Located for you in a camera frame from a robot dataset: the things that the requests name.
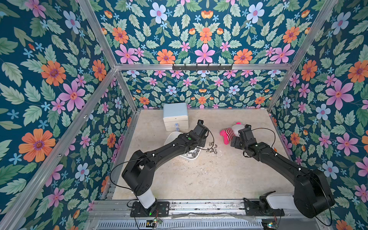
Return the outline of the white storage tray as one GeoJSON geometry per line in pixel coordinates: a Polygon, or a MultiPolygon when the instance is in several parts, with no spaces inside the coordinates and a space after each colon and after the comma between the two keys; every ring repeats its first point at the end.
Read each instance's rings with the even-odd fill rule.
{"type": "MultiPolygon", "coordinates": [[[[169,144],[169,143],[171,143],[171,142],[173,142],[176,138],[178,138],[178,136],[180,135],[180,134],[182,134],[181,132],[179,132],[179,131],[174,131],[174,132],[172,132],[169,136],[168,136],[168,138],[166,139],[166,141],[165,141],[165,143],[164,143],[164,145],[167,145],[167,144],[169,144]]],[[[195,160],[195,159],[188,159],[188,158],[186,158],[185,156],[184,156],[184,154],[182,154],[182,155],[180,155],[180,157],[182,157],[182,158],[184,158],[184,159],[186,159],[186,160],[188,160],[188,161],[193,161],[193,160],[195,160]]]]}

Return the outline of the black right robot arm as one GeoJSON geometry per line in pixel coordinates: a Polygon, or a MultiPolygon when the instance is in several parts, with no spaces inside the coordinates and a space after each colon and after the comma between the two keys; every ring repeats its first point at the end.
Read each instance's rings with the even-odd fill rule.
{"type": "Polygon", "coordinates": [[[250,125],[238,131],[238,136],[232,138],[231,146],[241,149],[247,157],[268,165],[286,178],[294,186],[292,204],[305,217],[317,217],[335,205],[322,171],[300,166],[278,154],[270,145],[257,142],[250,125]]]}

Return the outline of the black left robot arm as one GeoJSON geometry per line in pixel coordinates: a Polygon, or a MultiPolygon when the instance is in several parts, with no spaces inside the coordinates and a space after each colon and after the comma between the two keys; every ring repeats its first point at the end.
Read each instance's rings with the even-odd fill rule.
{"type": "Polygon", "coordinates": [[[208,134],[204,121],[198,120],[193,130],[180,134],[172,142],[152,151],[133,153],[122,171],[122,178],[147,212],[152,213],[157,205],[151,190],[155,171],[177,156],[204,147],[208,134]]]}

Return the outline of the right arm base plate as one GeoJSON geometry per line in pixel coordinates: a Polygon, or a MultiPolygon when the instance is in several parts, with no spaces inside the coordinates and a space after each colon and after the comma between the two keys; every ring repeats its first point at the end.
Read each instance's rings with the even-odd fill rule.
{"type": "Polygon", "coordinates": [[[244,209],[247,216],[262,216],[272,217],[285,215],[282,209],[273,209],[268,204],[266,198],[268,195],[275,193],[275,191],[267,192],[259,197],[259,199],[243,198],[244,209]]]}

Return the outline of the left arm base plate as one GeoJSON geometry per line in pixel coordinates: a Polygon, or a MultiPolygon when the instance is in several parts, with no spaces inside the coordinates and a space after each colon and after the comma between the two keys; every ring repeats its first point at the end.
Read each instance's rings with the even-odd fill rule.
{"type": "Polygon", "coordinates": [[[139,201],[135,201],[131,207],[130,217],[167,217],[169,216],[170,202],[155,201],[154,204],[145,208],[139,201]]]}

